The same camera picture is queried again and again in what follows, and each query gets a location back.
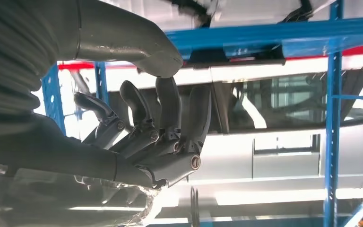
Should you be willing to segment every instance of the window pane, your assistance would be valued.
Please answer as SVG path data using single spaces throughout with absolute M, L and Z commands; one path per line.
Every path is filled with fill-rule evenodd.
M 269 136 L 255 139 L 255 150 L 311 148 L 313 135 Z
M 229 128 L 244 131 L 325 125 L 326 85 L 325 72 L 224 83 L 230 87 L 226 94 Z M 343 94 L 363 94 L 363 70 L 344 71 L 342 88 Z M 363 100 L 355 104 L 354 100 L 343 100 L 341 116 L 361 119 Z

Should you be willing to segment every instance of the robotic arm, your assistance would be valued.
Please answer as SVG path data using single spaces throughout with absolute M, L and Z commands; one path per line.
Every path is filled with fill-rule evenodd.
M 83 142 L 65 137 L 53 120 L 34 114 L 39 101 L 30 92 L 41 87 L 41 77 L 56 61 L 74 59 L 130 61 L 158 77 L 161 127 L 153 126 L 158 119 L 152 119 L 144 97 L 128 81 L 121 87 L 121 96 L 133 110 L 135 128 L 114 146 L 124 122 L 94 97 L 81 93 L 74 97 L 77 105 L 94 111 L 100 121 Z M 180 99 L 172 76 L 182 64 L 177 49 L 154 23 L 106 3 L 0 0 L 0 166 L 6 166 L 0 171 L 0 207 L 18 203 L 7 192 L 21 169 L 147 188 L 172 186 L 196 171 L 209 127 L 211 98 L 207 87 L 193 89 L 190 125 L 180 129 Z M 180 137 L 181 130 L 187 130 L 188 136 Z M 71 184 L 63 190 L 71 193 L 55 206 L 74 196 L 84 198 L 86 193 L 73 191 Z M 33 207 L 25 210 L 27 214 L 35 211 Z M 71 214 L 61 211 L 58 216 Z M 85 225 L 82 221 L 76 226 Z

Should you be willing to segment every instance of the fluorescent light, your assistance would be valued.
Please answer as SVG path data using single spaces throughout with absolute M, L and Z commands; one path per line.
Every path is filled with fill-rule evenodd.
M 213 217 L 212 221 L 233 221 L 232 217 Z
M 150 225 L 160 225 L 160 224 L 185 224 L 188 223 L 187 218 L 156 218 L 150 221 Z
M 234 97 L 237 97 L 237 89 L 233 89 Z M 256 129 L 266 129 L 267 123 L 264 117 L 259 113 L 258 109 L 252 104 L 246 96 L 242 97 L 242 106 L 247 111 L 248 115 L 252 118 L 254 122 L 254 127 Z
M 69 210 L 112 210 L 112 211 L 143 211 L 141 207 L 73 207 Z
M 278 153 L 278 156 L 298 156 L 298 155 L 312 155 L 310 151 L 303 151 L 303 152 L 285 152 L 285 153 Z
M 265 192 L 218 192 L 215 193 L 219 206 L 262 204 L 276 202 L 321 201 L 326 197 L 325 189 L 292 190 L 292 191 L 265 191 Z M 337 189 L 338 199 L 363 198 L 363 188 Z

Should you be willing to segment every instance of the plastic wrap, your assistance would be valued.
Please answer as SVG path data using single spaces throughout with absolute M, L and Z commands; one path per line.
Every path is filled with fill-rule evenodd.
M 161 191 L 0 166 L 0 227 L 146 226 L 161 211 Z

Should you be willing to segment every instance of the ceiling light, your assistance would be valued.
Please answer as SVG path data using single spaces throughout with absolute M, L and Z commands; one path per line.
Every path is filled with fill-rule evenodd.
M 110 211 L 143 211 L 142 207 L 73 207 L 69 210 L 110 210 Z
M 215 193 L 219 206 L 262 204 L 276 202 L 321 201 L 326 197 L 325 189 L 292 190 L 292 191 L 266 191 L 266 192 L 218 192 Z M 338 199 L 363 198 L 363 188 L 337 189 Z

